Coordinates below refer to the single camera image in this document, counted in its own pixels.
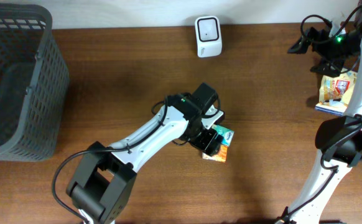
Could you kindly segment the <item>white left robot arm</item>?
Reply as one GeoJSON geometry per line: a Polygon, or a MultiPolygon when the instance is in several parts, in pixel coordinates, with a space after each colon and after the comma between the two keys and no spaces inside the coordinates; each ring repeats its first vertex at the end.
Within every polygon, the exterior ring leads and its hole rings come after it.
{"type": "Polygon", "coordinates": [[[114,223],[124,210],[137,173],[165,145],[178,139],[213,156],[223,137],[214,129],[224,112],[217,92],[202,83],[193,93],[169,95],[160,110],[128,137],[104,146],[94,142],[82,155],[66,193],[84,223],[114,223]]]}

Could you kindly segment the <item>beige wet wipes pack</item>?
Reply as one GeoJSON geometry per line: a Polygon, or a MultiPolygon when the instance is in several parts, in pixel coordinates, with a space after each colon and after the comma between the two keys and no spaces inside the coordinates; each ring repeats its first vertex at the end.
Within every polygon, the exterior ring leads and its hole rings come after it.
{"type": "Polygon", "coordinates": [[[335,78],[324,75],[320,83],[318,103],[315,105],[315,109],[342,116],[351,100],[356,76],[357,73],[354,71],[343,73],[335,78]]]}

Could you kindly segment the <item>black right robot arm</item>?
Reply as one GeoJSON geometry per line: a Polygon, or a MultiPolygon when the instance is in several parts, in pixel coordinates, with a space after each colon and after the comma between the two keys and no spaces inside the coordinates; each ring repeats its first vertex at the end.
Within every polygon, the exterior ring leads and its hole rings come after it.
{"type": "Polygon", "coordinates": [[[299,196],[286,207],[276,223],[319,223],[322,212],[336,187],[362,161],[362,1],[344,22],[324,20],[325,29],[300,29],[299,40],[288,49],[304,54],[308,48],[321,61],[311,72],[337,77],[341,68],[334,63],[349,57],[358,59],[359,68],[351,100],[342,116],[324,121],[316,134],[313,168],[299,196]]]}

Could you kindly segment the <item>teal tissue pack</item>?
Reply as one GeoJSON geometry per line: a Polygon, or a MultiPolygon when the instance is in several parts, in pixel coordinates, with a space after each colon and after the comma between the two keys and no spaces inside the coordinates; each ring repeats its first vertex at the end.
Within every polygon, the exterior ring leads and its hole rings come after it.
{"type": "Polygon", "coordinates": [[[234,136],[234,131],[224,126],[215,125],[215,124],[212,126],[212,128],[216,130],[220,136],[223,136],[223,140],[221,142],[222,145],[230,146],[234,136]]]}

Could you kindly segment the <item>orange tissue pack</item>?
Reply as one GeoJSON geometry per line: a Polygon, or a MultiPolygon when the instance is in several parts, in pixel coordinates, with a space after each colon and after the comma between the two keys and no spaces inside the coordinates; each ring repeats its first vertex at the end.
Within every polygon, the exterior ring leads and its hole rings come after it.
{"type": "Polygon", "coordinates": [[[227,158],[227,152],[228,152],[228,146],[221,145],[220,150],[218,151],[217,154],[215,154],[214,156],[208,156],[207,154],[203,153],[202,158],[206,159],[206,160],[209,160],[209,161],[216,161],[216,162],[225,163],[226,158],[227,158]]]}

